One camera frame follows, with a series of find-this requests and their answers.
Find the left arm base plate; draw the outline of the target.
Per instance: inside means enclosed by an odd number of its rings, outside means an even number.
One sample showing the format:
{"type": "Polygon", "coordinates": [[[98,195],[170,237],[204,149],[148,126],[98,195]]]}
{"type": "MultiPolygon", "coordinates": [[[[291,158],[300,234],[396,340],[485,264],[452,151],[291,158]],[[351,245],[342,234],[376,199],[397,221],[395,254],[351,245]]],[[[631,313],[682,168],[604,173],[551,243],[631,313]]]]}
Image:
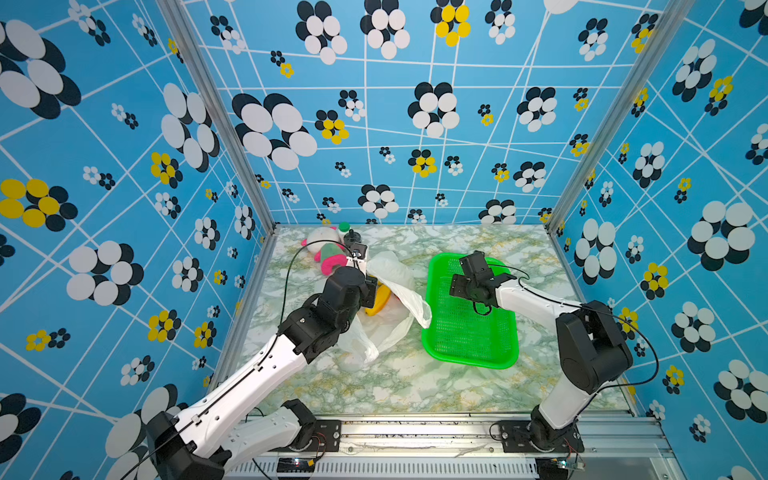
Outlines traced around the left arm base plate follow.
{"type": "Polygon", "coordinates": [[[303,427],[291,444],[271,449],[271,452],[338,452],[341,433],[341,420],[319,419],[311,427],[303,427]]]}

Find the green plastic basket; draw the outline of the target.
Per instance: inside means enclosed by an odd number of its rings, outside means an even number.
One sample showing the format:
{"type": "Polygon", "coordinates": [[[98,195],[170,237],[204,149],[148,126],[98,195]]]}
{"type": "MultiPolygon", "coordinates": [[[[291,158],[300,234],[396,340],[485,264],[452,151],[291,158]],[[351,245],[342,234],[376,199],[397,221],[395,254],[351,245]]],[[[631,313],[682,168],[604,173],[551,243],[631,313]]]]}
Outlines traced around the green plastic basket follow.
{"type": "Polygon", "coordinates": [[[440,253],[429,263],[426,302],[432,319],[422,331],[422,345],[440,361],[508,369],[519,356],[515,314],[450,295],[453,276],[462,273],[459,258],[458,253],[440,253]]]}

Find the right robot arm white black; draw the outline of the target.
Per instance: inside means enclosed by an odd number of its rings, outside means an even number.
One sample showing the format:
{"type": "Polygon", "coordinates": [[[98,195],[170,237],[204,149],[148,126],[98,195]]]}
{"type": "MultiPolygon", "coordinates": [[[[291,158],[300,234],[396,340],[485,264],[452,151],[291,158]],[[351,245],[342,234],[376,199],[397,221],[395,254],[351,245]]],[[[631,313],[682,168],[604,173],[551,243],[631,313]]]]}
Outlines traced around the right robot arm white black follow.
{"type": "Polygon", "coordinates": [[[576,304],[549,298],[510,273],[493,272],[480,251],[461,257],[459,265],[451,296],[521,313],[555,331],[561,376],[531,412],[528,427],[537,449],[553,449],[594,397],[633,365],[612,309],[600,301],[576,304]]]}

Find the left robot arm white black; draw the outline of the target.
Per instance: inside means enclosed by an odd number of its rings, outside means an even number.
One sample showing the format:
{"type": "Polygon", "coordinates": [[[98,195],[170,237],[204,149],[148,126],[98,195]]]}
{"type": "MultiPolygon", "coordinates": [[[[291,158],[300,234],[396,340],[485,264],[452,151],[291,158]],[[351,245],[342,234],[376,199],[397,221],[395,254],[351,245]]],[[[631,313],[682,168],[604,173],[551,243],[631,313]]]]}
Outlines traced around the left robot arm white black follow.
{"type": "Polygon", "coordinates": [[[316,418],[299,400],[256,421],[246,417],[274,389],[335,346],[358,311],[375,302],[378,281],[357,268],[337,268],[322,292],[283,320],[266,346],[203,399],[147,425],[146,457],[162,479],[221,479],[276,448],[310,443],[316,418]]]}

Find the yellow banana toy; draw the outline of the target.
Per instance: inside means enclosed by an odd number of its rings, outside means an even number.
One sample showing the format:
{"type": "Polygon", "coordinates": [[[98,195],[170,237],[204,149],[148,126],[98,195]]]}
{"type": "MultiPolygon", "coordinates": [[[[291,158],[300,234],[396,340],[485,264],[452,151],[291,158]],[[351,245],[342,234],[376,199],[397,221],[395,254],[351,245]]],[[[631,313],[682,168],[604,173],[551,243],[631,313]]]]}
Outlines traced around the yellow banana toy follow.
{"type": "Polygon", "coordinates": [[[392,296],[391,290],[386,285],[379,283],[377,285],[376,296],[372,307],[366,307],[364,312],[367,316],[379,314],[392,296]]]}

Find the white plastic bag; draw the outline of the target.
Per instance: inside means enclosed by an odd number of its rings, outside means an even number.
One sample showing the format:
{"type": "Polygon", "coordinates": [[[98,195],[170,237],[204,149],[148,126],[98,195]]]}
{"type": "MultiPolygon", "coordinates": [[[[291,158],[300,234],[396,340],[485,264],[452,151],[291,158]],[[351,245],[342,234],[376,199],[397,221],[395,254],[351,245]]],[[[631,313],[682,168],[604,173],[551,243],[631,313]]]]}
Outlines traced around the white plastic bag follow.
{"type": "Polygon", "coordinates": [[[378,283],[398,295],[402,304],[391,297],[375,316],[367,316],[361,309],[350,329],[340,335],[337,346],[353,355],[360,365],[373,363],[381,353],[394,347],[405,338],[414,322],[427,329],[433,318],[430,306],[415,290],[413,271],[394,252],[376,254],[367,262],[367,270],[378,283]]]}

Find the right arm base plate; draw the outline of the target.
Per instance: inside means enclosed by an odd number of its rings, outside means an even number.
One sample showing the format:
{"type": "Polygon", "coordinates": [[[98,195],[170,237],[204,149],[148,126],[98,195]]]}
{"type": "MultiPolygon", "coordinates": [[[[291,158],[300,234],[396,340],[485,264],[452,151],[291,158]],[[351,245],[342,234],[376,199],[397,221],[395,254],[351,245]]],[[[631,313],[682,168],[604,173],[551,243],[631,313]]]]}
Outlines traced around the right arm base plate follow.
{"type": "Polygon", "coordinates": [[[583,453],[585,448],[576,423],[553,430],[546,423],[502,420],[489,428],[490,436],[502,444],[505,453],[565,455],[583,453]]]}

